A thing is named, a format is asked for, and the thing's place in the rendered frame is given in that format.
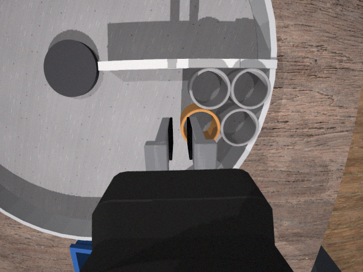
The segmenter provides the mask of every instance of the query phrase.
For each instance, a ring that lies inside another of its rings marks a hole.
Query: gray tube
[[[191,76],[188,90],[195,104],[206,110],[214,110],[228,100],[231,82],[221,70],[205,68]]]
[[[267,75],[258,69],[243,69],[229,74],[231,98],[240,107],[252,110],[261,106],[271,93]]]
[[[221,120],[220,133],[228,144],[244,146],[257,137],[258,119],[251,111],[232,103],[220,111],[222,112],[216,113]]]

